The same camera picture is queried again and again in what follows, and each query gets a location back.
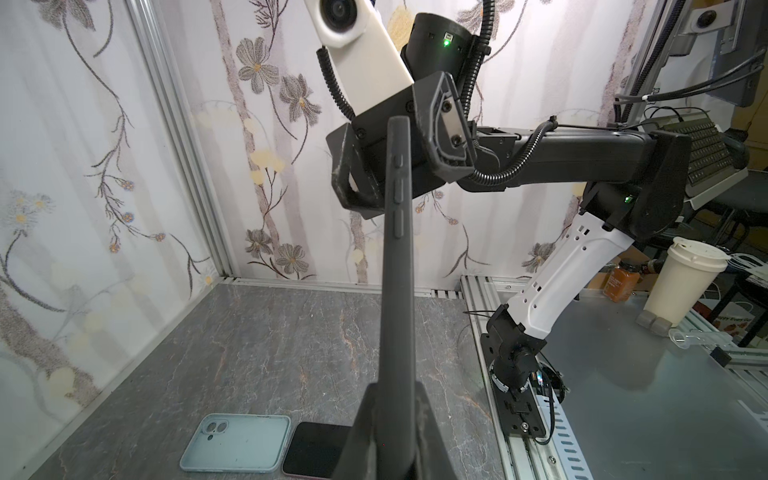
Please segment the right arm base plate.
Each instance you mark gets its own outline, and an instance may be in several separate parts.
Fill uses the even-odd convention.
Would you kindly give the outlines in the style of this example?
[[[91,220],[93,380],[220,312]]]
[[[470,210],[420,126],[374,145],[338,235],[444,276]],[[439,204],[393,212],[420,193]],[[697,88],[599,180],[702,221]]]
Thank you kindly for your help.
[[[481,335],[481,348],[504,436],[527,437],[545,445],[551,440],[554,407],[569,392],[562,374],[537,355],[547,345],[532,338],[518,352],[503,346],[493,334]]]

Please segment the black computer keyboard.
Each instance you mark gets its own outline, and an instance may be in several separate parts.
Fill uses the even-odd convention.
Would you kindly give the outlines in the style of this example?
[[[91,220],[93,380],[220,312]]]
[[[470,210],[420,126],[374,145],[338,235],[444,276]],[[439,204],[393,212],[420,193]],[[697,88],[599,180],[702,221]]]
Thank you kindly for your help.
[[[726,136],[708,117],[670,120],[661,129],[688,136],[692,141],[685,186],[688,199],[706,192],[718,195],[719,185],[728,189],[746,178],[747,169],[737,167],[736,155],[728,148]]]

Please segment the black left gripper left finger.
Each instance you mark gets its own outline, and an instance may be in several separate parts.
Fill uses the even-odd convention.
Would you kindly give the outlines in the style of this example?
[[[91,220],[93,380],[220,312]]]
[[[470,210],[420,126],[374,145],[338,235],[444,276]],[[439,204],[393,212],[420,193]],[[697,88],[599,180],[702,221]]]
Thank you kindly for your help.
[[[377,384],[367,386],[359,405],[351,430],[342,449],[339,461],[334,469],[333,480],[375,479]]]

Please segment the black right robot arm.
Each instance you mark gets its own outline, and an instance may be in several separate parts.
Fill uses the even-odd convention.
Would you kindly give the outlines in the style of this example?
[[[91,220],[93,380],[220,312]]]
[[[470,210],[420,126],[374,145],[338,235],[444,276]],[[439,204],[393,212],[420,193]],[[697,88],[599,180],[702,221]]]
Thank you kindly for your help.
[[[582,182],[579,212],[526,288],[493,318],[500,345],[490,374],[504,396],[524,390],[535,356],[581,287],[634,241],[668,226],[682,206],[688,137],[661,130],[578,128],[550,117],[529,132],[480,127],[472,92],[490,52],[496,5],[472,33],[439,15],[415,18],[397,48],[374,7],[324,1],[318,62],[345,123],[327,138],[332,185],[348,210],[384,221],[377,440],[412,442],[417,428],[412,201],[449,183],[472,193]]]

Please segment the light blue phone case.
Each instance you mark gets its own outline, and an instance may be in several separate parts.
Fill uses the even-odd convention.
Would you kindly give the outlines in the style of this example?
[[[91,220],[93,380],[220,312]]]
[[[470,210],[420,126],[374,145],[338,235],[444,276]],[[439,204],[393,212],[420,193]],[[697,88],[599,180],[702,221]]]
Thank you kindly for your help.
[[[194,430],[179,466],[186,472],[271,473],[291,428],[284,415],[212,413]]]

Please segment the amber glass jar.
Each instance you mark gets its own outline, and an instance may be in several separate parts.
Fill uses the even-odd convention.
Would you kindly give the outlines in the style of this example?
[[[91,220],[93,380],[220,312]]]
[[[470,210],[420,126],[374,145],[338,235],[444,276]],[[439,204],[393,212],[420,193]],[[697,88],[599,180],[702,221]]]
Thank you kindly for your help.
[[[615,303],[625,302],[641,277],[641,266],[630,260],[621,260],[608,275],[603,294]]]

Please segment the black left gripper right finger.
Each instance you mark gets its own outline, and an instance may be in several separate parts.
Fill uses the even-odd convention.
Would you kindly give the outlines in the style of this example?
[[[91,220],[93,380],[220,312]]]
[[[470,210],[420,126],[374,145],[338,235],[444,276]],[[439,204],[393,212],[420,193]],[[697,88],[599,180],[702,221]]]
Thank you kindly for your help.
[[[456,480],[439,426],[421,382],[415,384],[415,479]]]

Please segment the white paper coffee cup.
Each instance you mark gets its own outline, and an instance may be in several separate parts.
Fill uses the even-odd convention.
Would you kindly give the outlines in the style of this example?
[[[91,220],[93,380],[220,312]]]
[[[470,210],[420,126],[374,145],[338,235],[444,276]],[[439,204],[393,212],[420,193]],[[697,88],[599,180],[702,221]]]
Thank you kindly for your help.
[[[675,237],[642,313],[677,326],[730,259],[715,246]]]

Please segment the black phone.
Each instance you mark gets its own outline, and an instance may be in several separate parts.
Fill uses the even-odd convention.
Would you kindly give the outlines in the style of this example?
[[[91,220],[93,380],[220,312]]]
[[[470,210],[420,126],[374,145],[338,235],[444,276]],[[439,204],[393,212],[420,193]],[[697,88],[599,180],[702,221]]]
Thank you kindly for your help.
[[[376,401],[379,479],[408,479],[416,455],[410,119],[387,123],[384,256]]]

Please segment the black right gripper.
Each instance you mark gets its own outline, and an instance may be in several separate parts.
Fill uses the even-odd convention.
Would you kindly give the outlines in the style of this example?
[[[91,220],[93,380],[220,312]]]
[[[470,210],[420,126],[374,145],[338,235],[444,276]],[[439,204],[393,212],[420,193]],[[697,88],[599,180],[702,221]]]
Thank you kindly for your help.
[[[387,164],[411,168],[414,198],[469,177],[477,154],[453,77],[416,81],[326,136],[331,186],[341,206],[370,219],[384,213]]]

